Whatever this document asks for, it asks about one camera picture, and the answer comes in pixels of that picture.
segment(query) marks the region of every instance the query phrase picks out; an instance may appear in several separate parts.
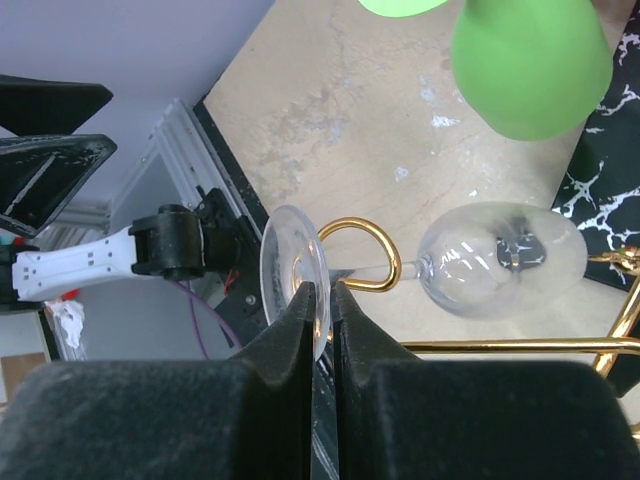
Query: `white wall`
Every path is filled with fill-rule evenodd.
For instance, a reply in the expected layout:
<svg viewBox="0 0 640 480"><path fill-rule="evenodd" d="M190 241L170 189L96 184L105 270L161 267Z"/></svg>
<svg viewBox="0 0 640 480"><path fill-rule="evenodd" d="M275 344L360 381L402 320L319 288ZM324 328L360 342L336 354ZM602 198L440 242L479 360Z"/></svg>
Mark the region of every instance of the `white wall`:
<svg viewBox="0 0 640 480"><path fill-rule="evenodd" d="M272 3L2 0L0 73L97 82L114 92L78 130L118 144L77 197L109 201L170 101L205 95Z"/></svg>

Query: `white cloth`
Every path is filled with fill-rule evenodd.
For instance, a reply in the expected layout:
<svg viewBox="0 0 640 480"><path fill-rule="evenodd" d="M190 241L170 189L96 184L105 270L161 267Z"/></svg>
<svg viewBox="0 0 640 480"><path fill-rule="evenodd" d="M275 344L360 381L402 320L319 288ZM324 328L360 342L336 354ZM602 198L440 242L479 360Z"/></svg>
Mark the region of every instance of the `white cloth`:
<svg viewBox="0 0 640 480"><path fill-rule="evenodd" d="M53 317L60 322L60 326L66 333L64 341L71 348L80 346L80 334L84 326L84 307L75 300L54 300L46 302L51 309Z"/></svg>

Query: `wire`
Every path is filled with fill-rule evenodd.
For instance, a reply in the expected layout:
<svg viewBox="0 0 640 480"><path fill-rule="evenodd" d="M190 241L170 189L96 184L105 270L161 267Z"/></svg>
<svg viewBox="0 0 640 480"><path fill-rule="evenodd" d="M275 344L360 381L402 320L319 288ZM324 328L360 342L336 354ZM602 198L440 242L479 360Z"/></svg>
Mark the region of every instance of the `wire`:
<svg viewBox="0 0 640 480"><path fill-rule="evenodd" d="M188 285L188 289L190 292L193 292L192 288L191 288L191 282L187 282ZM198 318L196 317L196 307L193 304L193 297L191 295L188 295L187 298L189 299L189 312L191 313L191 321L193 323L193 330L196 333L196 340L198 340L198 345L200 346L200 351L202 352L202 355L204 356L204 358L206 360L211 360L209 358L209 355L207 354L207 349L204 347L204 342L202 341L202 335L200 334L200 327L198 326Z"/></svg>
<svg viewBox="0 0 640 480"><path fill-rule="evenodd" d="M242 348L242 342L240 342L240 339L238 338L238 335L236 335L236 333L229 326L229 324L224 321L224 319L220 316L220 314L218 312L216 312L211 307L211 305L209 305L207 302L202 300L189 287L185 287L184 285L182 285L181 283L178 283L178 282L171 282L171 283L173 285L175 285L177 288L179 288L180 290L182 290L189 297L191 302L197 303L200 307L202 307L204 310L206 310L207 313L209 313L213 318L215 318L215 320L218 322L218 325L220 325L220 328L231 339L231 342L233 343L234 347L236 347L238 350ZM194 310L193 311L193 316L195 317L195 307L194 307L193 310ZM196 329L198 330L198 334L199 334L199 329L197 328L197 322L194 322L194 324L196 325Z"/></svg>

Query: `gold metal rack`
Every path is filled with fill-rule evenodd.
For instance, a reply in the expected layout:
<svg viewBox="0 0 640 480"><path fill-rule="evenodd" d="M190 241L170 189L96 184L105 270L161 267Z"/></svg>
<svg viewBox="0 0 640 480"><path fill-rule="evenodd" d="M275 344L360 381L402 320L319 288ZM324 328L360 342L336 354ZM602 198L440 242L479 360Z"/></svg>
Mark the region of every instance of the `gold metal rack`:
<svg viewBox="0 0 640 480"><path fill-rule="evenodd" d="M357 228L371 234L382 246L389 261L389 274L382 282L342 280L354 290L382 293L394 288L400 281L402 262L398 249L389 235L378 225L359 217L334 220L320 229L321 240L343 228ZM589 256L589 261L610 263L619 271L636 277L631 291L620 310L608 336L602 338L535 338L526 340L474 340L402 342L416 355L427 354L516 354L516 353L595 353L593 368L607 378L618 355L640 356L640 340L629 335L640 317L640 247L625 247L601 255ZM640 444L640 422L631 425L631 434Z"/></svg>

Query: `green object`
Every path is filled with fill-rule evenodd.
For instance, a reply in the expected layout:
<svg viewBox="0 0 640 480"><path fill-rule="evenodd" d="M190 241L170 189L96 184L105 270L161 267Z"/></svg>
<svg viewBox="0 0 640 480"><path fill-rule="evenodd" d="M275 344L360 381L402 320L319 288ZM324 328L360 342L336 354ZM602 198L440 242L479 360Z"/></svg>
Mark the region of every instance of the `green object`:
<svg viewBox="0 0 640 480"><path fill-rule="evenodd" d="M516 140L579 125L602 100L613 71L590 0L467 0L451 60L469 105Z"/></svg>
<svg viewBox="0 0 640 480"><path fill-rule="evenodd" d="M360 3L367 10L382 17L411 17L439 7L447 1L448 0L360 0Z"/></svg>

